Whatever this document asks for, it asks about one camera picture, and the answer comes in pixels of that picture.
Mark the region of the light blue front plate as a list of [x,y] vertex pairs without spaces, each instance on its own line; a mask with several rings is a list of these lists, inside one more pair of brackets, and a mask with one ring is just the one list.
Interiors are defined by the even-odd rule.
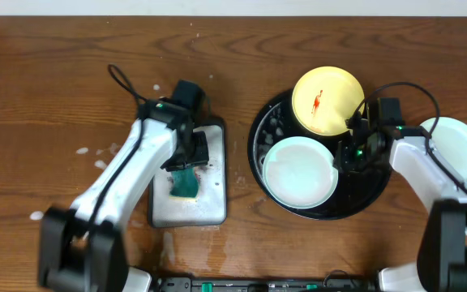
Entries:
[[285,207],[315,208],[328,201],[338,184],[334,156],[319,141],[303,136],[283,139],[263,160],[263,182]]

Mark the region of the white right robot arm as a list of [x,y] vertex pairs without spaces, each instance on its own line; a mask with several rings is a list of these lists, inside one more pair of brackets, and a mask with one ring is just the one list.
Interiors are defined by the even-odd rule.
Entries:
[[371,167],[400,174],[429,217],[414,263],[379,272],[382,291],[467,291],[467,183],[436,151],[423,127],[348,120],[351,138],[339,144],[335,167]]

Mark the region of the light green plate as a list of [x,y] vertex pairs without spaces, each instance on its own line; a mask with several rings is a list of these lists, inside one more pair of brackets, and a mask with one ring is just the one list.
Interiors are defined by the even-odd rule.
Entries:
[[454,118],[441,117],[432,139],[443,158],[467,182],[467,124]]

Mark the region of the green yellow sponge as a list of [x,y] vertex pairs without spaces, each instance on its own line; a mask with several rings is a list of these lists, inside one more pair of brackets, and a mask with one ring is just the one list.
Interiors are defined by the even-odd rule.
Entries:
[[172,173],[173,186],[169,194],[176,199],[197,200],[199,180],[192,168],[178,170]]

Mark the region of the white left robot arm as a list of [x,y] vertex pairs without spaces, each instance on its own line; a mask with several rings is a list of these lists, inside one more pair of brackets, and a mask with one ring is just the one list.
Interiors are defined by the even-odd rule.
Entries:
[[147,101],[124,145],[101,176],[68,209],[42,217],[39,286],[53,291],[147,291],[149,273],[129,265],[124,234],[155,173],[195,153],[199,107]]

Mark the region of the yellow plate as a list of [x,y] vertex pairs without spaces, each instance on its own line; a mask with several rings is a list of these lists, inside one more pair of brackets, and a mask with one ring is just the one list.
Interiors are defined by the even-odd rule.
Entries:
[[358,80],[339,67],[317,67],[295,84],[291,105],[295,118],[308,131],[322,136],[347,132],[345,121],[364,99]]

